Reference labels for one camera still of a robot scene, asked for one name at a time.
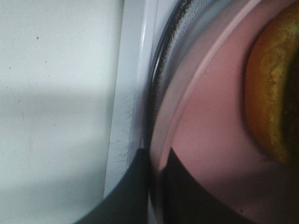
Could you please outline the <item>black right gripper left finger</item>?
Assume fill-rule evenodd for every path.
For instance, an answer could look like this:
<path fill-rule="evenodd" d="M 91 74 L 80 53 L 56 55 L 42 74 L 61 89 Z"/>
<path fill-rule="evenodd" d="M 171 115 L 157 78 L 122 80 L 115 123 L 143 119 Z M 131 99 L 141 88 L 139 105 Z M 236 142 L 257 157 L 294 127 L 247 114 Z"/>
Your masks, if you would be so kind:
<path fill-rule="evenodd" d="M 78 224 L 146 224 L 148 222 L 149 151 L 136 155 L 117 186 Z"/>

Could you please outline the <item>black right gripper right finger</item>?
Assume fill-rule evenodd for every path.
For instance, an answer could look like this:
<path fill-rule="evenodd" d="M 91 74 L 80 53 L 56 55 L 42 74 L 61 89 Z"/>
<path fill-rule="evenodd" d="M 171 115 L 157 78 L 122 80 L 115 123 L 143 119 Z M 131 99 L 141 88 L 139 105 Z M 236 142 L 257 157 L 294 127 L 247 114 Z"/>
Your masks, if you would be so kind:
<path fill-rule="evenodd" d="M 246 224 L 248 220 L 208 193 L 184 167 L 173 149 L 163 173 L 165 224 Z"/>

